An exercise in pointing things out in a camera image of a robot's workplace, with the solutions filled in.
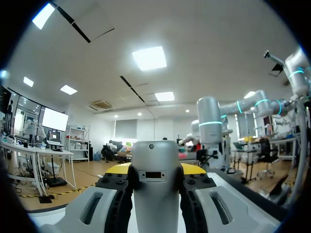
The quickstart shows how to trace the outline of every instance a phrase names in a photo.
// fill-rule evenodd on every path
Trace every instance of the red object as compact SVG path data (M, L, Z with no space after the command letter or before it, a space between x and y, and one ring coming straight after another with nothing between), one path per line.
M180 159L184 159L187 157L187 154L186 153L178 153L178 156Z

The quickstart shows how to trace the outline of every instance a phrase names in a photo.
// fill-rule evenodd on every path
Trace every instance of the square ceiling panel light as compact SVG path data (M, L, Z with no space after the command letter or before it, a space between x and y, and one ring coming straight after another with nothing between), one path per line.
M133 57L140 70L150 70L166 67L166 60L162 46L133 52Z
M162 93L155 93L155 97L157 98L157 101L163 102L163 101L172 101L175 99L174 94L172 91L170 92L162 92Z
M253 96L254 94L255 94L255 91L250 91L250 92L247 93L246 96L244 96L244 99L247 99L247 98Z
M27 85L30 86L30 87L33 87L33 85L34 85L34 82L31 81L31 80L30 80L29 78L27 78L27 77L24 77L24 83L27 84Z
M38 13L38 15L33 18L33 23L41 30L54 10L55 8L52 7L51 4L46 4L45 7L43 7L42 10Z
M60 88L60 90L67 93L68 95L72 95L77 92L77 90L73 89L68 85L63 86L62 88Z

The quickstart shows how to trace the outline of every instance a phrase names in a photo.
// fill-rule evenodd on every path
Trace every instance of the keyboard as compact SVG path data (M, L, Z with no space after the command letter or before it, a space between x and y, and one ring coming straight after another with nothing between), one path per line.
M59 147L63 147L64 145L61 144L60 142L53 142L53 141L50 141L50 140L47 140L47 143L49 145L53 145L53 146L59 146Z

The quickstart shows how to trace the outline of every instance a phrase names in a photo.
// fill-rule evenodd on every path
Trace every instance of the window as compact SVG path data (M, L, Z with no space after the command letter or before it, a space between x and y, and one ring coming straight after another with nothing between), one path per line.
M235 114L235 121L239 139L247 136L257 137L255 130L257 123L253 113Z
M137 120L116 120L114 140L121 141L122 145L137 142Z

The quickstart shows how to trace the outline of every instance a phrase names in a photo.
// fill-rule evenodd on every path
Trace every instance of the wooden floor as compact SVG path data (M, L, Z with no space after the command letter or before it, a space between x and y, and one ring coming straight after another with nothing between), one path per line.
M71 167L70 164L66 164L66 171L67 171L67 178L71 182L72 176L71 176ZM98 181L97 175L104 175L107 169L110 167L116 165L117 162L109 162L104 163L103 161L92 161L92 162L79 162L74 163L74 173L75 173L75 179L77 188L83 188L90 185L94 185ZM246 186L254 190L255 192L259 192L259 190L263 189L266 191L271 191L272 188L276 185L278 180L284 176L284 174L288 173L291 166L290 161L279 161L275 164L273 164L270 169L275 171L275 176L273 178L264 177L262 180L253 180L250 183L248 183ZM254 164L252 177L256 177L257 172L260 170L266 169L266 164L257 163ZM244 164L240 164L240 170L242 170L245 174L246 172L246 166ZM287 179L287 183L293 183L293 176L295 175L295 170L292 171L292 179L289 177ZM33 190L33 187L31 187L31 183L25 182L19 183L17 185L17 192L18 195L38 195L37 190ZM69 185L67 186L61 186L61 187L53 187L49 188L48 194L58 194L63 192L72 191L67 194L62 194L55 196L55 199L52 200L52 203L49 204L41 204L37 197L19 197L20 201L22 202L23 206L27 210L36 210L36 209L44 209L44 208L50 208L55 207L63 204L67 204L71 202L73 199L75 199L77 196L79 196L85 189L78 191L73 191L73 188Z

